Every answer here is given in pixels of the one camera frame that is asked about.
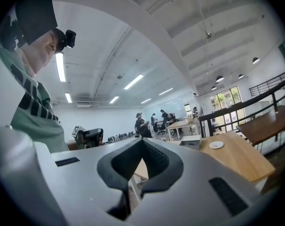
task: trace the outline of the black metal railing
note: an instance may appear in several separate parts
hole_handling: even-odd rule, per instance
[[[262,94],[259,94],[257,97],[254,97],[254,98],[251,98],[250,100],[247,100],[245,102],[242,102],[242,103],[238,103],[238,104],[235,104],[233,105],[232,107],[230,108],[226,108],[226,109],[222,109],[222,110],[219,110],[219,111],[216,111],[212,114],[208,114],[208,115],[204,115],[204,116],[200,116],[199,117],[199,122],[200,122],[200,125],[201,125],[201,136],[202,137],[205,137],[205,133],[204,133],[204,128],[202,126],[202,122],[203,121],[207,121],[207,124],[208,124],[208,129],[209,129],[209,136],[213,136],[214,135],[214,131],[215,129],[220,129],[222,127],[226,127],[228,125],[232,125],[232,124],[235,124],[235,123],[239,123],[240,121],[243,121],[243,120],[246,120],[247,118],[250,118],[250,117],[253,117],[255,116],[256,114],[264,111],[264,110],[267,110],[268,108],[270,108],[271,106],[274,107],[274,110],[275,112],[277,112],[277,103],[279,101],[281,101],[282,99],[285,98],[285,95],[283,95],[280,99],[276,100],[275,99],[275,92],[281,88],[283,88],[285,86],[285,80],[283,80],[282,82],[278,83],[276,86],[274,86],[273,88],[271,88],[270,90],[266,91],[266,92],[263,92]],[[254,112],[244,118],[241,118],[241,119],[238,119],[236,121],[231,121],[229,123],[226,123],[224,125],[219,125],[219,126],[212,126],[212,122],[211,122],[211,119],[214,119],[214,118],[217,118],[219,116],[224,116],[226,114],[230,114],[231,112],[233,111],[237,111],[237,110],[240,110],[242,108],[245,108],[247,106],[250,106],[262,99],[264,99],[265,97],[267,96],[270,96],[272,95],[272,99],[273,99],[273,103],[266,106],[265,108],[262,108],[261,110],[257,111],[257,112]]]
[[[251,96],[258,96],[266,91],[268,91],[269,89],[272,89],[273,87],[275,87],[276,85],[278,85],[280,82],[282,82],[285,79],[285,72],[281,73],[280,75],[273,77],[272,79],[263,82],[261,84],[258,84],[256,86],[253,86],[251,88],[249,88]]]

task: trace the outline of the white ceiling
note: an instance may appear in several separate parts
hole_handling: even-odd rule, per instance
[[[264,0],[133,0],[167,31],[197,85],[211,92],[217,75],[230,83],[253,68],[281,42],[284,30]],[[55,103],[94,101],[109,106],[141,106],[160,92],[187,86],[182,74],[148,38],[121,20],[78,4],[54,1],[58,27],[77,33],[74,48],[64,49],[65,76],[60,82],[55,58],[40,74]],[[212,37],[206,39],[206,32]],[[144,77],[129,90],[137,75]]]

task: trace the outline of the person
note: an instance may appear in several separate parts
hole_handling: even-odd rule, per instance
[[[53,55],[63,50],[63,45],[59,42],[63,38],[65,34],[54,28],[30,45],[25,43],[12,51],[5,49],[0,41],[1,60],[25,89],[11,126],[27,133],[33,141],[46,144],[51,153],[77,150],[80,144],[86,143],[83,136],[67,143],[64,141],[64,130],[53,112],[51,96],[35,80],[35,76],[50,63]]]
[[[155,116],[155,113],[153,113],[153,115],[151,116],[151,125],[153,126],[154,132],[157,132],[157,119]]]
[[[144,119],[142,119],[142,114],[137,113],[136,118],[135,128],[137,132],[141,134],[142,137],[152,138],[147,123],[144,121]]]
[[[164,111],[164,110],[160,110],[160,112],[162,113],[161,117],[163,118],[163,122],[162,122],[162,129],[165,129],[166,128],[166,122],[167,122],[167,119],[168,119],[168,115],[167,113]]]
[[[170,125],[172,125],[173,123],[177,122],[175,116],[174,116],[172,113],[170,113],[170,114],[168,115],[168,121],[170,122]],[[182,133],[183,133],[182,128],[179,128],[179,129],[178,129],[178,132],[179,132],[179,134],[182,134]]]

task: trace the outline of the air conditioner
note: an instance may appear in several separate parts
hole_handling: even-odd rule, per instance
[[[99,102],[96,101],[78,101],[78,108],[90,108],[90,107],[99,107]]]

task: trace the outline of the wooden desk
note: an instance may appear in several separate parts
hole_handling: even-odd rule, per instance
[[[196,124],[197,131],[198,131],[198,125],[197,125],[197,123],[198,123],[198,119],[195,118],[192,122],[189,122],[189,123],[187,123],[185,120],[183,120],[183,121],[175,122],[175,123],[173,123],[172,125],[168,126],[168,127],[167,127],[167,131],[168,131],[168,133],[169,133],[170,141],[172,141],[172,136],[171,136],[171,131],[170,131],[170,130],[176,129],[178,138],[180,138],[178,128],[190,127],[190,126]]]
[[[224,146],[219,149],[211,149],[209,144],[213,141],[222,141]],[[168,143],[179,145],[181,141],[169,141]],[[203,138],[200,151],[212,156],[252,183],[266,179],[275,171],[272,164],[260,152],[234,131]],[[149,178],[143,160],[138,165],[135,174],[144,179]]]
[[[253,145],[262,143],[285,130],[285,105],[277,107],[278,113],[272,109],[249,122],[237,126]]]

